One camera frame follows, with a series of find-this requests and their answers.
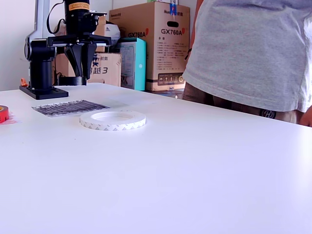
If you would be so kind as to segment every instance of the cyan box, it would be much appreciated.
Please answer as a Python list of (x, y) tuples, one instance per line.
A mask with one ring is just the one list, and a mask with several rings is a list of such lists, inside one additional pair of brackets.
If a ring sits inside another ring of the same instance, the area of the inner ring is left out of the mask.
[(117, 44), (121, 53), (121, 86), (144, 91), (146, 80), (146, 42), (140, 38), (123, 38)]

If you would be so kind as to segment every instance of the white wall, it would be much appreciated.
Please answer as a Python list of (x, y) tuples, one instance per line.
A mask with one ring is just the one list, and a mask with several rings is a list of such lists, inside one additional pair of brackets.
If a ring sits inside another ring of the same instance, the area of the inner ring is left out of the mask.
[[(0, 91), (18, 89), (20, 79), (28, 80), (29, 62), (24, 56), (24, 42), (34, 30), (35, 0), (0, 0)], [(50, 7), (62, 0), (50, 0)], [(113, 0), (90, 0), (92, 10), (112, 9)], [(64, 18), (64, 5), (54, 8), (51, 28)]]

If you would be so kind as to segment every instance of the red tape roll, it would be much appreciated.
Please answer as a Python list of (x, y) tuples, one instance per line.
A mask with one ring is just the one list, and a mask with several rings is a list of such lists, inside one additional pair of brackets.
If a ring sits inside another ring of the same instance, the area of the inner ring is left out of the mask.
[(9, 108), (6, 106), (0, 106), (0, 123), (3, 123), (9, 119)]

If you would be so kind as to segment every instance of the white tape roll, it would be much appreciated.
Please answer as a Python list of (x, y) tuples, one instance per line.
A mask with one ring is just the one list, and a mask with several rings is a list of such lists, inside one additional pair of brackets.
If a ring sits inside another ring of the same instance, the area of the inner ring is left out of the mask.
[(146, 116), (135, 111), (95, 111), (80, 116), (82, 126), (101, 131), (122, 131), (142, 127)]

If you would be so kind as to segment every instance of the orange object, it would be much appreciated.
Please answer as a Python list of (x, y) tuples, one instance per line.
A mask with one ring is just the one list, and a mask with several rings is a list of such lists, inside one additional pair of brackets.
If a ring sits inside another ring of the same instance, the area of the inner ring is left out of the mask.
[(23, 87), (27, 87), (28, 84), (26, 82), (26, 80), (24, 78), (20, 79), (20, 85), (23, 86)]
[(0, 123), (9, 119), (9, 108), (7, 106), (0, 106)]

